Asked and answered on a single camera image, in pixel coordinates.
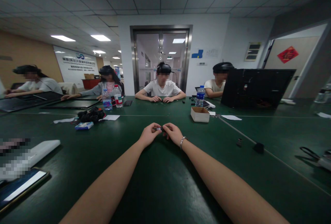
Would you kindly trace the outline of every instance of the red paper sign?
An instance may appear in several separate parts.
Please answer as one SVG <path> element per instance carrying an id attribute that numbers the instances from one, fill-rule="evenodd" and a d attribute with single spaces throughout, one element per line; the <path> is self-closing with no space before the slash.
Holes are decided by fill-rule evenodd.
<path id="1" fill-rule="evenodd" d="M 291 46 L 291 47 L 287 48 L 285 51 L 283 51 L 282 53 L 279 53 L 277 55 L 277 57 L 279 57 L 279 59 L 283 63 L 287 63 L 288 61 L 295 58 L 297 55 L 299 55 L 299 53 L 294 49 L 293 46 Z"/>

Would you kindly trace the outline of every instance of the blue logo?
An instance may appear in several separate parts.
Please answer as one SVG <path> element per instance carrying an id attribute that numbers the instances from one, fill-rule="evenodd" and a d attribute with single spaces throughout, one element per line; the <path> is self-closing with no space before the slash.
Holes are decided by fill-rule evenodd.
<path id="1" fill-rule="evenodd" d="M 80 59 L 85 59 L 84 55 L 81 53 L 76 53 L 76 57 Z"/>

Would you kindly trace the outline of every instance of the small cardboard box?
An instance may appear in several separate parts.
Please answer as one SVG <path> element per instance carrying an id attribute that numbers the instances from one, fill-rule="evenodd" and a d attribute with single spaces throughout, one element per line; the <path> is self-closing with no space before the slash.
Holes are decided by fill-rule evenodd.
<path id="1" fill-rule="evenodd" d="M 191 107 L 191 116 L 194 121 L 209 122 L 209 112 L 202 107 Z"/>
<path id="2" fill-rule="evenodd" d="M 84 74 L 85 79 L 94 79 L 94 74 Z"/>

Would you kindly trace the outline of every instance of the green tabletop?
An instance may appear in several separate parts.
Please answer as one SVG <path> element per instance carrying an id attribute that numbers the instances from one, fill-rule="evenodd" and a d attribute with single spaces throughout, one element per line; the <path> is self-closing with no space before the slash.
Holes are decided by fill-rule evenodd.
<path id="1" fill-rule="evenodd" d="M 329 223 L 330 173 L 312 167 L 302 145 L 318 153 L 330 148 L 329 106 L 312 107 L 309 101 L 278 110 L 235 110 L 221 106 L 216 113 L 241 116 L 242 121 L 211 117 L 195 123 L 191 100 L 169 104 L 137 100 L 108 114 L 90 130 L 75 131 L 70 123 L 53 120 L 75 116 L 80 110 L 41 109 L 40 106 L 0 116 L 2 138 L 31 138 L 27 148 L 44 140 L 59 139 L 61 146 L 36 166 L 51 177 L 2 215 L 1 223 L 58 223 L 88 186 L 141 135 L 152 122 L 172 122 L 196 146 L 229 167 L 290 223 Z M 236 146 L 243 140 L 241 148 Z M 265 144 L 263 155 L 252 147 Z M 172 142 L 158 136 L 142 153 L 111 223 L 230 223 L 197 174 L 188 157 Z"/>

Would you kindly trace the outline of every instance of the silver bracelet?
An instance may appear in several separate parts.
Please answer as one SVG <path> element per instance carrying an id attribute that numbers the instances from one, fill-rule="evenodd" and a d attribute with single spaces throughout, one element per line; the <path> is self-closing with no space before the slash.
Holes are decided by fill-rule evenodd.
<path id="1" fill-rule="evenodd" d="M 184 136 L 184 137 L 182 137 L 182 139 L 180 140 L 180 150 L 182 150 L 182 144 L 183 144 L 183 141 L 184 141 L 184 139 L 186 139 L 186 137 Z"/>

